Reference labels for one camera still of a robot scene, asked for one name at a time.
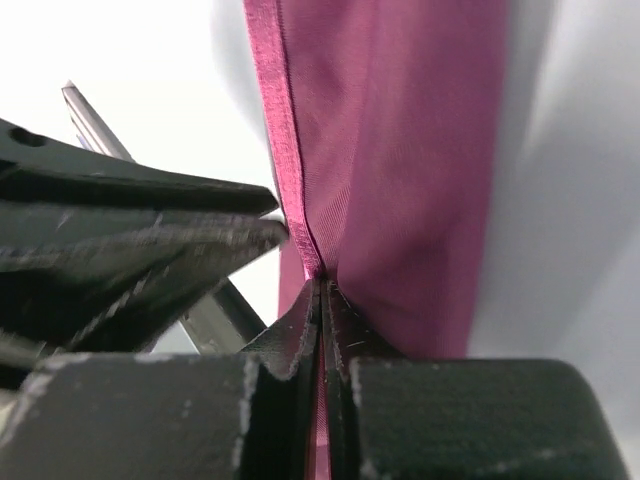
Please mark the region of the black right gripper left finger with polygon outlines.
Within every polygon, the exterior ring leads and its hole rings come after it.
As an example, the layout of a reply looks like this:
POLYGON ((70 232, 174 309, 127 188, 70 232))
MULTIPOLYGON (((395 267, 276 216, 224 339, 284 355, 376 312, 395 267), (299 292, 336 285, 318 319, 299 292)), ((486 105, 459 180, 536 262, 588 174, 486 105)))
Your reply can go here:
POLYGON ((5 479, 301 479, 319 285, 234 354, 74 354, 26 380, 5 479))

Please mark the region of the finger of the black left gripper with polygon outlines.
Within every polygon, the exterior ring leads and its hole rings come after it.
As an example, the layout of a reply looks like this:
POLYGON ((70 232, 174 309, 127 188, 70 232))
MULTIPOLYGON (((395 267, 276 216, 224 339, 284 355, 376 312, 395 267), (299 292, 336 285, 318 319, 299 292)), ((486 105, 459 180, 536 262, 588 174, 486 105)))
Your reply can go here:
POLYGON ((144 349, 287 237, 268 213, 5 201, 1 351, 144 349))
POLYGON ((118 160, 1 122, 1 198, 126 209, 262 216, 265 187, 182 175, 118 160))

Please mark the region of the magenta satin napkin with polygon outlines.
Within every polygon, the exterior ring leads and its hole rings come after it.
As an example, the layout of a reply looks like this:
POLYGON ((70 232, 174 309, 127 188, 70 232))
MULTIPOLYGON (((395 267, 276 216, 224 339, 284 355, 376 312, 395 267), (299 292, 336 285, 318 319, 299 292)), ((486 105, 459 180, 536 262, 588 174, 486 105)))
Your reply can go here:
POLYGON ((248 1, 292 242, 412 359, 465 356, 505 70, 504 1, 248 1))

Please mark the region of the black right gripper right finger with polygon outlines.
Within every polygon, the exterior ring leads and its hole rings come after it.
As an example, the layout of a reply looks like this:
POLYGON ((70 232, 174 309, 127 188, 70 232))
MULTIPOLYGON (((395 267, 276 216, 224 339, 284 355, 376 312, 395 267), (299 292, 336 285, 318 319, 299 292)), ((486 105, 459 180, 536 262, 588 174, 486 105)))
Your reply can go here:
POLYGON ((550 359, 402 356, 320 286, 335 479, 624 479, 601 406, 550 359))

